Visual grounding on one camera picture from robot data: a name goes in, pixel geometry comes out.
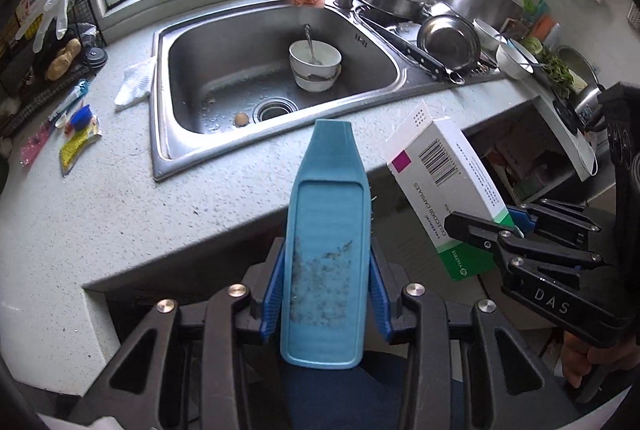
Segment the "person's right hand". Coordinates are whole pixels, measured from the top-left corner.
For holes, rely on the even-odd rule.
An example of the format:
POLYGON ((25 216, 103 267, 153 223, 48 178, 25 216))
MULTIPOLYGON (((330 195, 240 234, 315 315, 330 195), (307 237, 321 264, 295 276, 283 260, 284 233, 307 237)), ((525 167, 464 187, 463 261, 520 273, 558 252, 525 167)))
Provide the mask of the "person's right hand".
POLYGON ((564 332, 561 350, 562 374, 574 388, 589 375, 593 366, 606 365, 613 369, 633 369, 639 365, 639 346, 634 338, 607 349, 598 349, 569 332, 564 332))

